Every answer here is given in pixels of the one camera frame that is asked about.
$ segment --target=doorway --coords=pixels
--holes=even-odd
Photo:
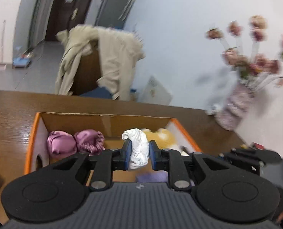
[[[57,41],[59,31],[70,30],[78,24],[84,24],[91,0],[54,0],[45,40]]]
[[[53,0],[37,0],[29,32],[28,49],[35,48],[45,39]]]

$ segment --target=purple cloth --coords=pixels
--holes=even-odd
[[[104,136],[101,132],[92,129],[75,134],[78,151],[86,151],[91,155],[99,155],[104,149]]]
[[[47,147],[52,158],[63,159],[77,152],[74,137],[64,131],[52,131],[47,139]]]
[[[92,129],[78,132],[73,137],[64,131],[52,131],[47,139],[49,155],[52,158],[63,159],[79,152],[89,155],[99,155],[104,149],[104,136]]]
[[[164,170],[145,173],[136,176],[136,181],[138,183],[167,183],[168,182],[168,172]]]

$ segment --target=brown door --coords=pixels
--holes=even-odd
[[[84,24],[91,0],[54,0],[45,40],[56,41],[59,31]]]

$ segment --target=beige coat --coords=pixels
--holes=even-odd
[[[91,53],[89,42],[98,39],[102,77],[99,86],[106,87],[113,98],[130,99],[136,62],[144,58],[142,44],[131,33],[106,29],[103,27],[78,25],[69,32],[57,34],[65,52],[61,60],[55,91],[59,95],[68,95],[73,84],[82,55]]]

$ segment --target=wooden table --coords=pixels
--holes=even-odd
[[[0,194],[23,174],[25,154],[36,112],[148,115],[177,118],[203,152],[217,155],[242,140],[222,129],[203,110],[106,99],[0,91]],[[0,222],[7,217],[0,202]]]

